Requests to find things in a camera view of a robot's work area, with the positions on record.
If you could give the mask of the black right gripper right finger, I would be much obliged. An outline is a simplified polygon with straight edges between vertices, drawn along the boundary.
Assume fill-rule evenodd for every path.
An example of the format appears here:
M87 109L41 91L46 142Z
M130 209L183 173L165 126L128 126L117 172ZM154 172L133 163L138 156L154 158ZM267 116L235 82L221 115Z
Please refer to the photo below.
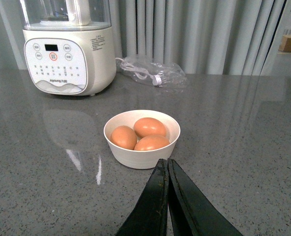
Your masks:
M174 159L168 159L168 206L175 236L242 235Z

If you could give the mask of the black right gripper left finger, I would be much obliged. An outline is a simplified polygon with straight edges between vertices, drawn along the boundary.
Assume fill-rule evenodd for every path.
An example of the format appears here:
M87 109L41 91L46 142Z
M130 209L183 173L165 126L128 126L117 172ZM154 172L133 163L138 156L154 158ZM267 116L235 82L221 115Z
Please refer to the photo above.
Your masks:
M165 236L169 172L167 161L159 159L133 211L119 228L118 236Z

